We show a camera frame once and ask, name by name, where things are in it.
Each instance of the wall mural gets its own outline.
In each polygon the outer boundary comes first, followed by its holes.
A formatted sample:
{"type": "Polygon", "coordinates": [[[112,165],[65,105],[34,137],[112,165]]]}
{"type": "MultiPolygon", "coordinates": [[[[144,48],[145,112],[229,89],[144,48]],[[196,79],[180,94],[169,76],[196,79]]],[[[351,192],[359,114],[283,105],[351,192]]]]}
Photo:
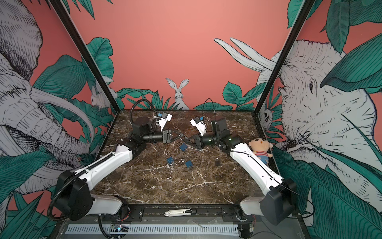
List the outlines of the wall mural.
{"type": "MultiPolygon", "coordinates": [[[[290,1],[288,27],[302,2],[290,1]]],[[[331,1],[323,28],[330,42],[296,41],[275,83],[278,93],[272,87],[261,109],[281,175],[292,178],[317,209],[304,219],[314,239],[382,238],[382,154],[374,139],[379,102],[371,99],[382,90],[382,34],[343,52],[350,26],[382,23],[381,11],[378,0],[331,1]]],[[[278,54],[269,60],[231,40],[250,59],[215,41],[260,71],[257,85],[266,82],[278,54]]],[[[302,216],[313,210],[300,197],[298,207],[302,216]]]]}
{"type": "MultiPolygon", "coordinates": [[[[22,1],[0,0],[0,9],[0,238],[45,238],[55,222],[36,211],[42,194],[31,203],[25,196],[54,192],[63,171],[92,163],[114,116],[86,63],[69,55],[31,85],[44,36],[22,1]],[[76,98],[86,83],[96,94],[92,105],[76,98]],[[69,135],[64,119],[81,125],[84,136],[69,135]],[[17,210],[8,210],[12,200],[17,210]]],[[[88,44],[105,79],[114,71],[107,44],[103,38],[88,44]]]]}

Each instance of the white tusk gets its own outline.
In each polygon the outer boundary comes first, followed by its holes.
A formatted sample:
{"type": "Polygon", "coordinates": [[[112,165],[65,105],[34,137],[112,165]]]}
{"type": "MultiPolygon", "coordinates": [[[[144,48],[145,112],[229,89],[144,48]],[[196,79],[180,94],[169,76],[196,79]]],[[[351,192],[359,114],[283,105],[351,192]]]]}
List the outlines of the white tusk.
{"type": "Polygon", "coordinates": [[[252,60],[259,63],[260,65],[264,66],[267,69],[273,70],[275,67],[276,62],[269,60],[262,55],[260,55],[257,51],[255,51],[253,48],[248,46],[242,41],[236,40],[235,38],[230,38],[233,43],[235,43],[236,46],[240,48],[245,54],[247,54],[252,60]]]}
{"type": "Polygon", "coordinates": [[[226,42],[218,38],[215,38],[214,41],[216,41],[219,45],[221,45],[237,62],[239,62],[243,66],[248,67],[249,69],[255,70],[257,72],[261,72],[263,70],[264,66],[241,55],[238,51],[235,50],[235,48],[233,48],[226,42]]]}
{"type": "Polygon", "coordinates": [[[14,157],[25,154],[25,151],[20,148],[12,138],[9,130],[3,125],[0,126],[0,139],[0,149],[7,155],[14,157]]]}
{"type": "Polygon", "coordinates": [[[91,141],[93,141],[93,138],[94,138],[93,125],[90,119],[87,117],[87,115],[82,110],[80,110],[77,106],[73,105],[72,103],[60,97],[54,96],[52,94],[49,94],[45,91],[42,91],[34,87],[32,87],[31,98],[38,103],[48,103],[55,106],[60,106],[64,109],[70,110],[71,112],[81,117],[85,121],[87,126],[89,127],[90,133],[91,133],[91,141]]]}

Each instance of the marble tabletop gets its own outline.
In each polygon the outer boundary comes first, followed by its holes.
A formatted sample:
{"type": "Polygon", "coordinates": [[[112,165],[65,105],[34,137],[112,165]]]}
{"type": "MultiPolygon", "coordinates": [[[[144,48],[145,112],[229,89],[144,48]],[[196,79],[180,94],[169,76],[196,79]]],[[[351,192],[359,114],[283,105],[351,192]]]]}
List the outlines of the marble tabletop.
{"type": "MultiPolygon", "coordinates": [[[[198,111],[166,111],[173,115],[165,129],[184,133],[190,137],[198,130],[190,120],[201,116],[198,111]]],[[[206,119],[214,117],[205,112],[206,119]]],[[[134,118],[147,116],[151,111],[134,111],[134,118]]],[[[226,118],[232,133],[237,133],[248,143],[258,137],[250,112],[216,112],[226,118]]],[[[207,130],[211,125],[206,121],[207,130]]],[[[113,150],[114,144],[131,131],[129,111],[121,111],[106,140],[102,155],[113,150]]],[[[99,182],[92,193],[119,195],[130,203],[235,203],[246,196],[262,196],[255,181],[236,161],[214,148],[196,150],[189,146],[184,152],[178,140],[170,144],[146,144],[146,149],[132,161],[120,166],[99,182]],[[173,157],[174,164],[167,165],[166,159],[173,157]],[[193,166],[187,168],[185,162],[193,166]]]]}

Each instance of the plush toy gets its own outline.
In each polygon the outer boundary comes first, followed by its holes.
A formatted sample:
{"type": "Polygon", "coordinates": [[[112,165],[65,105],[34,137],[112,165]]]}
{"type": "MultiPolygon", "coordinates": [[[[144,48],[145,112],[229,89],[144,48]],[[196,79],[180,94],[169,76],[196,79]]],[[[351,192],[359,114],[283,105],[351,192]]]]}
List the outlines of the plush toy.
{"type": "Polygon", "coordinates": [[[269,158],[273,157],[272,154],[267,153],[269,148],[273,147],[273,144],[269,143],[267,140],[263,138],[255,138],[251,140],[249,143],[251,146],[253,153],[265,164],[268,163],[269,158]]]}

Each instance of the rabbit illustration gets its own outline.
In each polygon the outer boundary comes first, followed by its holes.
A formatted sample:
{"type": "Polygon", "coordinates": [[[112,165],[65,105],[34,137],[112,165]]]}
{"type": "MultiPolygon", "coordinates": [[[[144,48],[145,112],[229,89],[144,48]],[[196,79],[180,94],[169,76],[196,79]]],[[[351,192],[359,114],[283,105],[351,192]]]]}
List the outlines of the rabbit illustration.
{"type": "MultiPolygon", "coordinates": [[[[107,76],[102,76],[102,77],[104,78],[104,81],[106,82],[107,85],[113,82],[113,80],[107,76]]],[[[113,89],[109,87],[109,90],[114,98],[118,97],[117,93],[113,89]]],[[[92,106],[98,106],[99,108],[111,107],[110,101],[107,99],[105,93],[103,92],[101,86],[99,85],[97,81],[95,82],[95,87],[92,86],[91,92],[92,92],[92,96],[91,96],[92,106]]]]}
{"type": "Polygon", "coordinates": [[[177,88],[175,82],[172,80],[166,78],[168,84],[171,88],[175,90],[175,106],[178,105],[176,109],[189,109],[187,105],[183,102],[183,94],[182,94],[182,88],[188,84],[189,80],[185,79],[180,83],[179,88],[177,88]]]}

